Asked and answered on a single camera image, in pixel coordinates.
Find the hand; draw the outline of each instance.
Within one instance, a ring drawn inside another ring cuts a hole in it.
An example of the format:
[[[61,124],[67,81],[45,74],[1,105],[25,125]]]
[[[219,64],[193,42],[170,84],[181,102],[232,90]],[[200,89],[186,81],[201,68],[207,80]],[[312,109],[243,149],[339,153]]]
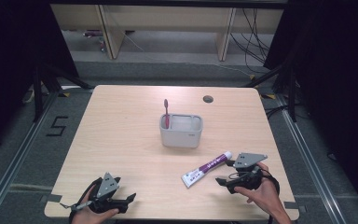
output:
[[[257,165],[265,171],[269,168],[262,162],[258,162]],[[249,190],[243,187],[235,187],[234,190],[246,197],[248,197],[247,203],[255,202],[257,206],[270,214],[278,223],[292,223],[290,217],[284,210],[281,200],[278,197],[277,190],[274,184],[267,178],[262,178],[261,185],[256,190]]]
[[[94,187],[95,185],[89,189],[81,203],[86,203],[88,201],[90,192],[92,191],[92,189],[94,189]],[[74,219],[72,220],[72,224],[100,224],[108,218],[115,216],[116,214],[118,214],[118,209],[116,208],[108,210],[101,214],[97,214],[91,211],[88,206],[86,206],[82,210],[76,212]]]

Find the table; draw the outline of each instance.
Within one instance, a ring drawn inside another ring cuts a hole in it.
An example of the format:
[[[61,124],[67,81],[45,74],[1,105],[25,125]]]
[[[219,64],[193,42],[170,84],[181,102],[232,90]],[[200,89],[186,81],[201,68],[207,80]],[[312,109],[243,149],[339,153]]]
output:
[[[205,103],[203,97],[213,97]],[[165,113],[197,114],[203,131],[197,148],[161,144],[159,119]],[[123,219],[256,220],[268,215],[240,194],[230,194],[215,179],[235,173],[221,165],[189,189],[181,176],[231,151],[267,154],[264,161],[281,185],[283,202],[294,196],[259,95],[254,89],[98,86],[81,120],[52,194],[76,203],[86,187],[105,172],[120,176],[114,198],[136,192]],[[292,220],[297,209],[287,209]],[[47,203],[48,217],[68,217],[69,209]]]

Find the pink toothbrush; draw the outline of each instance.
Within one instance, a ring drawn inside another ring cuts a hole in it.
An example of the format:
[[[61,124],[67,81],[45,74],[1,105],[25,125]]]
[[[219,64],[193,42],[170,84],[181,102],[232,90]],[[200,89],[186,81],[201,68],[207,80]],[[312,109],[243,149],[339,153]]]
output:
[[[168,115],[168,101],[167,99],[164,100],[164,106],[165,106],[165,128],[168,129],[170,126],[170,117]]]

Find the black cable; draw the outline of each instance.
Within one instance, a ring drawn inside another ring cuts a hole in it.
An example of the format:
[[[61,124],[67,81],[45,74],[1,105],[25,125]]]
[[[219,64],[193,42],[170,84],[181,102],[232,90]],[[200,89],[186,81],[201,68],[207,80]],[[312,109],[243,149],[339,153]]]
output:
[[[284,110],[286,108],[288,108],[289,105],[281,105],[281,106],[278,106],[278,107],[275,107],[275,108],[268,108],[268,109],[265,109],[265,110],[269,110],[268,112],[266,112],[266,115],[267,115],[267,119],[271,118],[271,116],[273,114],[275,114],[276,112],[280,111],[280,110]]]
[[[243,50],[244,52],[250,54],[252,57],[254,57],[255,59],[257,59],[258,61],[260,61],[261,63],[264,62],[264,60],[260,57],[258,57],[256,54],[254,54],[253,52],[251,52],[250,50],[248,50],[246,47],[244,47],[235,37],[233,34],[231,34],[232,39],[234,40],[234,42],[237,44],[237,46]]]
[[[243,35],[243,34],[241,34],[242,35],[242,38],[244,38],[245,40],[246,40],[246,42],[250,42],[250,40],[245,36],[245,35]],[[251,42],[251,45],[253,45],[253,46],[255,46],[255,47],[259,47],[259,45],[258,44],[255,44],[255,43],[253,43],[253,42]],[[269,48],[268,47],[261,47],[262,49],[265,49],[265,50],[269,50]]]
[[[242,13],[243,13],[243,15],[245,16],[245,19],[248,21],[248,25],[249,25],[249,27],[251,28],[252,33],[255,33],[255,38],[256,38],[257,42],[259,42],[260,44],[264,45],[264,47],[266,47],[267,49],[269,49],[269,46],[267,46],[263,41],[261,41],[261,40],[258,38],[258,33],[254,31],[254,28],[252,27],[251,23],[249,22],[248,17],[246,16],[246,12],[245,12],[244,8],[242,9]],[[257,14],[257,11],[255,11],[255,8],[254,8],[254,18],[255,18],[255,16],[256,16],[255,14]]]
[[[248,38],[246,38],[243,34],[241,34],[242,35],[242,37],[246,40],[246,41],[249,41],[248,40]],[[269,46],[268,45],[266,45],[261,39],[259,39],[258,38],[258,41],[257,41],[257,44],[255,44],[255,43],[251,43],[252,45],[254,45],[254,46],[256,46],[256,47],[260,47],[260,48],[262,48],[262,49],[264,49],[264,50],[269,50]]]
[[[252,35],[253,35],[253,33],[254,33],[254,32],[253,32],[253,28],[252,28],[252,25],[251,25],[251,23],[249,22],[248,17],[246,16],[246,14],[244,14],[244,15],[245,15],[246,20],[247,20],[248,23],[249,23],[249,26],[251,27],[251,30],[252,30],[251,36],[249,37],[249,40],[252,41]],[[246,49],[247,49],[247,50],[249,49],[249,43],[250,43],[250,42],[248,42],[248,44],[246,45]]]
[[[265,61],[266,57],[267,57],[267,54],[266,54],[266,52],[264,52],[263,48],[261,47],[261,44],[260,44],[261,40],[258,38],[256,19],[257,19],[257,8],[254,8],[254,28],[253,28],[253,31],[254,31],[255,39],[257,40],[257,43],[258,43],[258,48],[259,48],[260,53],[263,56],[263,59]]]

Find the toothpaste tube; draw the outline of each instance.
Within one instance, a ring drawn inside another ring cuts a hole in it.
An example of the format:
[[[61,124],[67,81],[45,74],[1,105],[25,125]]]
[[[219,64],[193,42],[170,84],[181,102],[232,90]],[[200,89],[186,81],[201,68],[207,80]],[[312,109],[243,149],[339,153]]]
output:
[[[206,175],[210,170],[212,170],[214,167],[218,166],[224,161],[228,161],[231,159],[232,154],[230,151],[225,152],[224,154],[218,156],[214,160],[202,165],[196,170],[190,171],[185,175],[182,175],[182,180],[185,183],[185,185],[190,188],[194,183],[196,183],[198,180],[200,180],[203,176]]]

